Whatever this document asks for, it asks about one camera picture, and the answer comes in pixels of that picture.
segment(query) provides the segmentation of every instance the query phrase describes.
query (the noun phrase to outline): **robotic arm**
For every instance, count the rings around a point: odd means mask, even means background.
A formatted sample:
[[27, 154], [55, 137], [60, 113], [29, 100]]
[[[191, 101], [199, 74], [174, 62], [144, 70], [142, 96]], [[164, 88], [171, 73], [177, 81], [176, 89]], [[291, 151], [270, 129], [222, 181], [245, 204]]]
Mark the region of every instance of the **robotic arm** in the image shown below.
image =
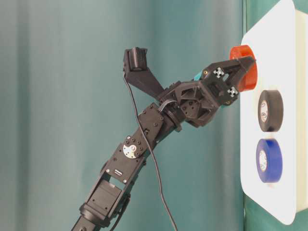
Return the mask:
[[[238, 85], [255, 63], [251, 56], [214, 63], [193, 80], [178, 81], [164, 90], [147, 67], [146, 52], [143, 48], [125, 50], [123, 70], [126, 82], [158, 101], [138, 115], [152, 149], [173, 130], [181, 131], [182, 122], [186, 121], [196, 128], [203, 127], [212, 120], [221, 105], [236, 101]], [[116, 225], [129, 203], [130, 191], [149, 154], [140, 129], [127, 136], [102, 167], [90, 194], [80, 207], [81, 216], [72, 231], [99, 231], [118, 216]], [[113, 185], [111, 180], [121, 182], [123, 187]]]

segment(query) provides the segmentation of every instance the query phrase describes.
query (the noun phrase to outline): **tape roll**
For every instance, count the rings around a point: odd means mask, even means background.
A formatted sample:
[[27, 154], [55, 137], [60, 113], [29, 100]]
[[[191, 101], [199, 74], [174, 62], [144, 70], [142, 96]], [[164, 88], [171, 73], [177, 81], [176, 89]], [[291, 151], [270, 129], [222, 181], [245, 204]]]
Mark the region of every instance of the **tape roll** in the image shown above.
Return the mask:
[[258, 103], [258, 119], [264, 132], [280, 129], [283, 120], [283, 101], [279, 91], [262, 91]]
[[[242, 58], [244, 56], [252, 56], [255, 59], [255, 55], [248, 45], [232, 47], [230, 50], [230, 59]], [[257, 64], [255, 63], [236, 88], [239, 92], [252, 90], [256, 87], [257, 79]]]
[[256, 151], [257, 170], [264, 183], [278, 182], [282, 175], [282, 155], [275, 139], [260, 139]]

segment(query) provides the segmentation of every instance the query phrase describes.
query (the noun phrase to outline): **teal curtain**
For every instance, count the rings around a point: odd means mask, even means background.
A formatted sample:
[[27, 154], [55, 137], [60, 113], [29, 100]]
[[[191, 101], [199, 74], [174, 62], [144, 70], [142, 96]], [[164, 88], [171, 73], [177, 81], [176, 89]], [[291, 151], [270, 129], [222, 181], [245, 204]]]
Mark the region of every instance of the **teal curtain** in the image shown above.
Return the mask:
[[[228, 59], [240, 0], [2, 0], [0, 224], [70, 230], [103, 163], [137, 125], [124, 49], [146, 47], [164, 87]], [[138, 109], [153, 99], [134, 89]], [[154, 151], [179, 230], [243, 230], [239, 102]], [[172, 230], [149, 159], [117, 231]]]
[[[244, 30], [248, 31], [262, 16], [264, 16], [279, 0], [245, 0], [244, 1]], [[298, 10], [308, 13], [306, 0], [294, 0]], [[251, 200], [244, 199], [245, 231], [306, 231], [308, 229], [308, 210], [297, 213], [292, 225], [286, 226], [269, 214], [265, 209]]]

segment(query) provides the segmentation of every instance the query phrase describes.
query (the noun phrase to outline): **tape roll center hole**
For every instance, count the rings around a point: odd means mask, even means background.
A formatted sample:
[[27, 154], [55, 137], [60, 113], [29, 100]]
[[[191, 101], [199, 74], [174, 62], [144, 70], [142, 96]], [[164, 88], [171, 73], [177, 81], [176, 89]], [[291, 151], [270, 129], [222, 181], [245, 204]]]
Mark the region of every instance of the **tape roll center hole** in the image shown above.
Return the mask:
[[263, 123], [265, 123], [269, 117], [269, 107], [265, 100], [263, 100], [260, 105], [260, 117]]
[[264, 150], [261, 150], [259, 153], [259, 165], [262, 172], [265, 172], [265, 170], [268, 167], [268, 160], [266, 158], [266, 153]]

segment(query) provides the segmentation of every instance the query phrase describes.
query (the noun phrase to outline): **white servo horn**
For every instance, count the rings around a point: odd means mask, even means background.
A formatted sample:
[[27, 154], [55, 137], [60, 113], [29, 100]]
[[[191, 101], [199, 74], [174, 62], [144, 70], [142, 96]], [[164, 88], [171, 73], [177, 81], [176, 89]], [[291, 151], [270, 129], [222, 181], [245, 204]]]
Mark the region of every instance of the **white servo horn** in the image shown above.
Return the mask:
[[131, 145], [127, 147], [126, 145], [123, 146], [123, 153], [126, 157], [129, 159], [136, 159], [135, 152], [137, 150], [137, 147], [135, 145]]

